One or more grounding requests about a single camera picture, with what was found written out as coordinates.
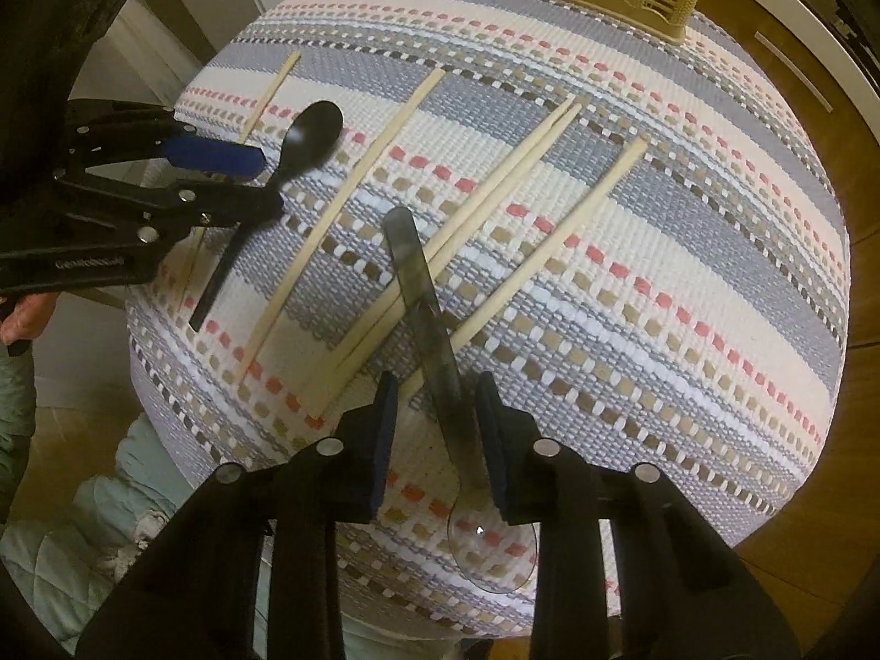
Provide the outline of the person left hand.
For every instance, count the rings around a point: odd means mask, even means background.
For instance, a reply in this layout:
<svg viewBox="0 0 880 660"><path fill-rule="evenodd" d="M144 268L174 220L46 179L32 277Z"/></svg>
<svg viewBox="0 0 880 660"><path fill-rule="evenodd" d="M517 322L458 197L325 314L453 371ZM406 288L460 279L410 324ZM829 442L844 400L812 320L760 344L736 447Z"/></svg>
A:
<svg viewBox="0 0 880 660"><path fill-rule="evenodd" d="M58 298L58 292L21 296L2 322L3 346L13 346L19 341L29 343L39 338L54 315Z"/></svg>

